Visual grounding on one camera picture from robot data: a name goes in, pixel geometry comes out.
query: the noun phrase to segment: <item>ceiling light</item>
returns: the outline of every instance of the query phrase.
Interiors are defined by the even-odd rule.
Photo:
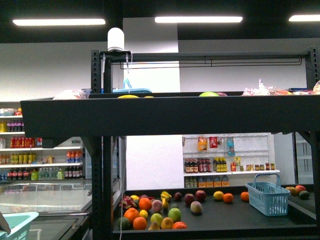
[[[240,23],[241,16],[158,16],[156,23]]]
[[[293,15],[290,22],[319,22],[320,15]]]
[[[76,26],[76,25],[103,25],[104,19],[15,19],[18,26]]]

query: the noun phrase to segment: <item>lemon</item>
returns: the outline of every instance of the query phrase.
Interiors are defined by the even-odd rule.
[[[139,200],[139,197],[137,195],[131,195],[130,198],[132,198],[132,200]]]
[[[213,197],[215,200],[221,201],[222,199],[224,199],[224,193],[222,191],[216,191],[213,194]]]
[[[145,219],[148,219],[148,212],[146,210],[141,210],[139,212],[140,217],[144,217]]]

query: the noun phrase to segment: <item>display shelf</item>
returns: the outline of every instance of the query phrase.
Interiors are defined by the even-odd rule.
[[[24,131],[6,131],[6,132],[0,132],[0,135],[24,135]]]
[[[48,150],[77,150],[82,149],[81,146],[57,146],[54,148],[0,148],[0,152],[29,152],[29,151],[48,151]]]
[[[231,171],[227,171],[227,172],[212,171],[212,172],[184,173],[183,176],[184,177],[200,177],[200,176],[217,176],[217,175],[231,175],[231,174],[232,174]]]
[[[184,177],[200,177],[200,176],[217,176],[217,175],[245,175],[245,174],[271,174],[280,173],[280,170],[263,170],[263,171],[227,171],[227,172],[198,172],[198,173],[184,173]]]
[[[18,116],[0,116],[0,119],[22,119],[22,115]]]
[[[0,169],[11,168],[38,168],[38,167],[68,167],[68,166],[81,166],[82,162],[75,163],[45,163],[45,164],[0,164]]]

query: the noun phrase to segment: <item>plastic basket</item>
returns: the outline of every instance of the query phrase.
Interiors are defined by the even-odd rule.
[[[276,184],[257,182],[261,175],[276,175]],[[290,191],[281,187],[280,176],[276,173],[261,173],[254,177],[253,182],[245,184],[249,192],[249,203],[266,216],[282,216],[288,214],[288,197]]]
[[[8,235],[5,231],[0,231],[0,240],[28,240],[31,221],[38,215],[34,211],[3,214],[11,233]]]

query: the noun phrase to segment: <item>pear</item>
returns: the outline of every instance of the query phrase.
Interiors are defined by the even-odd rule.
[[[160,230],[159,223],[157,223],[156,221],[153,221],[150,227],[148,228],[148,230]]]

